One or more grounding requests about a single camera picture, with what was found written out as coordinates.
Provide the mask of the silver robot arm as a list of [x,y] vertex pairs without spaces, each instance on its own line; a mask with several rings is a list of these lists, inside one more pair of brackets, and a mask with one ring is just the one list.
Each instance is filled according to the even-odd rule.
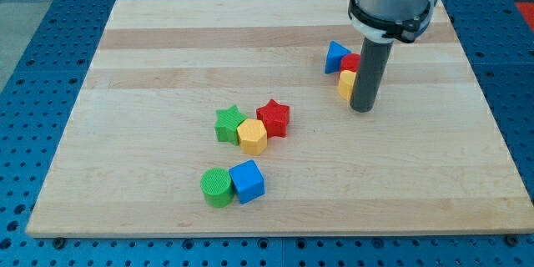
[[413,43],[429,26],[437,0],[349,0],[355,30],[374,43]]

